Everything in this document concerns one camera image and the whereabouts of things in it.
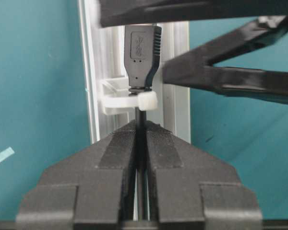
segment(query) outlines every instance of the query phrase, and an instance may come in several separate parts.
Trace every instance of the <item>metal frame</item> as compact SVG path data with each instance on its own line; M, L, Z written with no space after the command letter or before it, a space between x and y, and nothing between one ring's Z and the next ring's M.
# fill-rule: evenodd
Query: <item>metal frame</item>
M99 141L115 129L134 119L134 113L105 115L102 111L101 81L127 77L123 64L124 27L100 28L97 0L78 0L83 47L84 73L91 143ZM159 108L147 114L148 120L160 124L183 140L191 141L190 90L164 85L162 65L189 50L189 23L161 23L163 46L161 63L153 82Z

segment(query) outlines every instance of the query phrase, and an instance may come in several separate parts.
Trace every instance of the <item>teal wall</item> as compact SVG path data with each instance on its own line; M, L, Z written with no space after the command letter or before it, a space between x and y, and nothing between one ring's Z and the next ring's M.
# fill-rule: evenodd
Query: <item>teal wall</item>
M90 144L76 0L0 0L0 219Z
M251 19L191 22L191 48ZM218 65L288 71L288 35ZM191 90L191 116L192 143L237 168L266 219L288 218L288 105Z

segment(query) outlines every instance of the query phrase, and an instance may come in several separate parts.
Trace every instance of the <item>white plastic clip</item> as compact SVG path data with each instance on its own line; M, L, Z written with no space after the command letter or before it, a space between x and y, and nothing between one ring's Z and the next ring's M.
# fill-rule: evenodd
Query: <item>white plastic clip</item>
M102 81L103 112L107 115L116 115L131 112L139 107L141 111L155 110L158 108L157 94L154 91L142 92L137 96L129 97L128 79L114 78Z

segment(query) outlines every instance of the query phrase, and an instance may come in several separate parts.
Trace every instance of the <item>clamp jaw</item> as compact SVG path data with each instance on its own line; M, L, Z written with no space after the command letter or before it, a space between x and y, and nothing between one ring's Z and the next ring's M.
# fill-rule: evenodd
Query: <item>clamp jaw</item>
M236 170L146 122L149 219L133 220L133 121L46 169L24 196L17 230L260 230L262 214Z

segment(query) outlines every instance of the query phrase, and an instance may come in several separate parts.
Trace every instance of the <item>black bracket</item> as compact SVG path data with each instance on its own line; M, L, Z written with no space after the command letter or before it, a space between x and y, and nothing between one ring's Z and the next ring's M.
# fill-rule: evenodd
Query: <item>black bracket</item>
M288 32L288 16L263 16L168 61L164 83L288 104L288 72L215 67L274 44Z

